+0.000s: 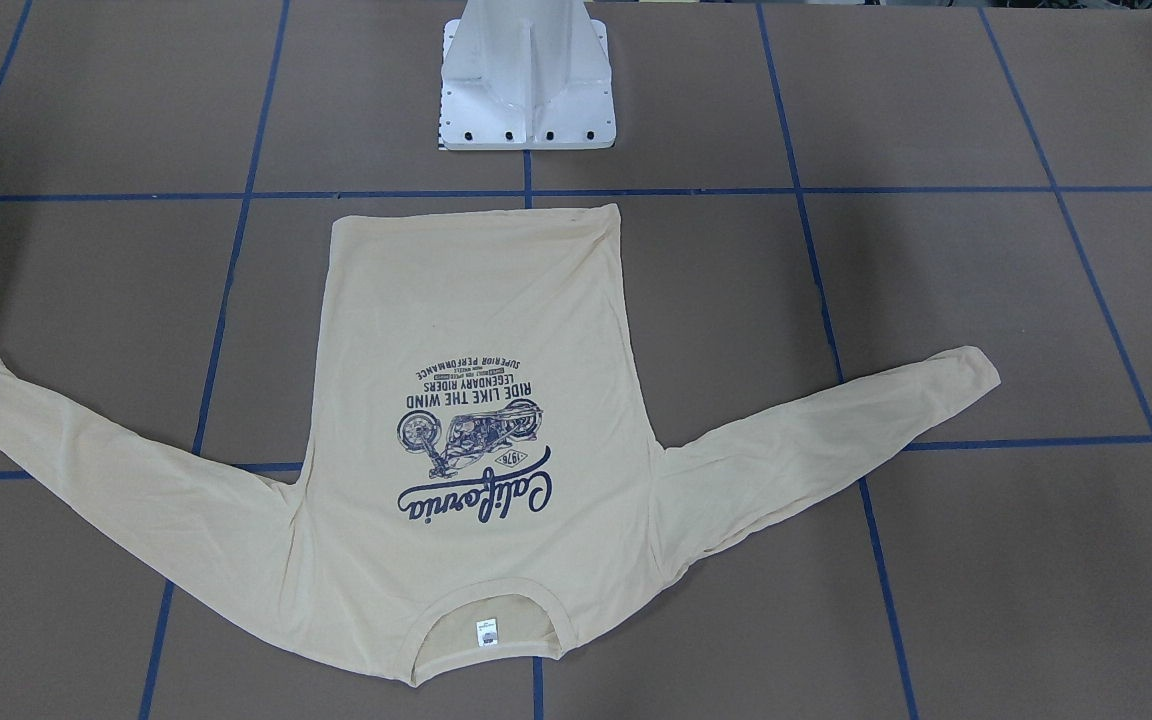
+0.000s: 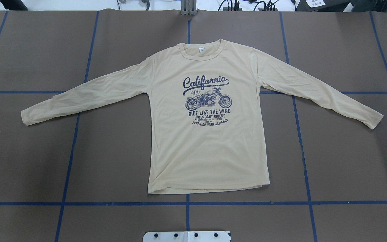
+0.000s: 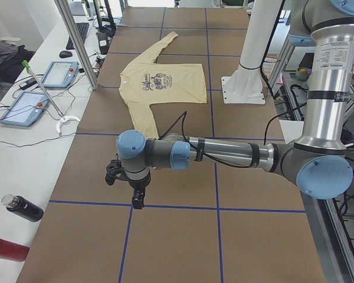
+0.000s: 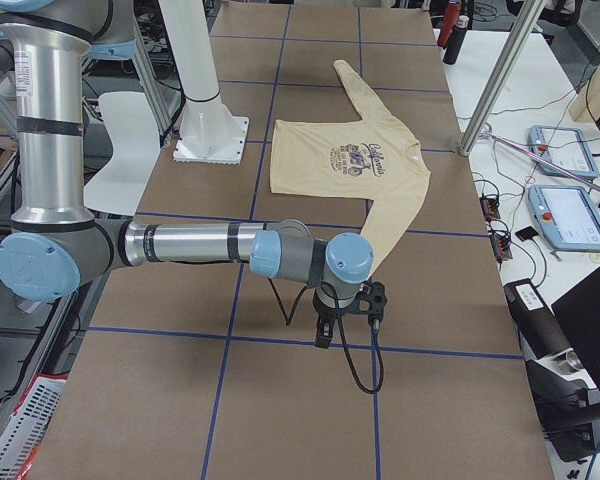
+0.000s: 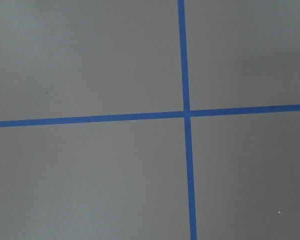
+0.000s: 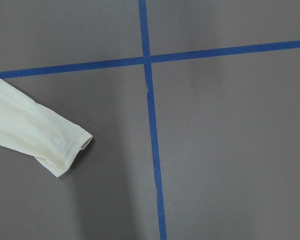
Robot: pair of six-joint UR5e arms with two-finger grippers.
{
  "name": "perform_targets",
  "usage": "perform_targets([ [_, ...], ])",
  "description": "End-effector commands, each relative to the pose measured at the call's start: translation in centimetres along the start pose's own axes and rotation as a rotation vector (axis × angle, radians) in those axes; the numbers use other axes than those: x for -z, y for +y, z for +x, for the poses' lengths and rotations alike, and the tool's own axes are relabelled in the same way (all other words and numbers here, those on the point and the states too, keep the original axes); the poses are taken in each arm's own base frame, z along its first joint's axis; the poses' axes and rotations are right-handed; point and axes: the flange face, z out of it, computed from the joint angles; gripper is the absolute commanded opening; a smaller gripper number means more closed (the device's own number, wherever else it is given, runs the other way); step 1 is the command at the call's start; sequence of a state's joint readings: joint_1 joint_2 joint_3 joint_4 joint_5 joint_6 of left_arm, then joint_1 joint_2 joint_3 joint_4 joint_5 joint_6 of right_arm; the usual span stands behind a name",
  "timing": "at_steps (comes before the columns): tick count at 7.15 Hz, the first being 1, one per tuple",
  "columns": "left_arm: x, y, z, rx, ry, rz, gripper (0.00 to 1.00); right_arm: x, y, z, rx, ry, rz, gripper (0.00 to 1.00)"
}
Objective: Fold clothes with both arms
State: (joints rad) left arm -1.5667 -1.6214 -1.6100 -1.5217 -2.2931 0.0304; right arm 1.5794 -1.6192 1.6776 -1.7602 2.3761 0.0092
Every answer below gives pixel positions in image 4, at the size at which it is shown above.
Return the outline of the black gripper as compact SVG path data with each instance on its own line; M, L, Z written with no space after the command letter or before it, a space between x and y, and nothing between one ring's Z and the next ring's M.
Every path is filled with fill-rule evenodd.
M328 348L333 340L334 325L339 317L343 317L345 309L353 302L353 297L338 299L339 313L336 312L335 301L322 289L316 289L313 295L313 306L318 314L316 322L316 347Z

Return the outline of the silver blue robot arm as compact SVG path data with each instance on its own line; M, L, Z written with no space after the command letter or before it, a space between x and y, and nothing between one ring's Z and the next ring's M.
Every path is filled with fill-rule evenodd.
M112 270L150 263L246 264L313 294L315 344L342 336L347 314L371 326L384 288L359 234L314 238L295 220L152 224L98 219L84 203L82 60L135 50L129 1L2 1L0 28L14 48L22 201L0 243L0 280L15 295L50 302Z

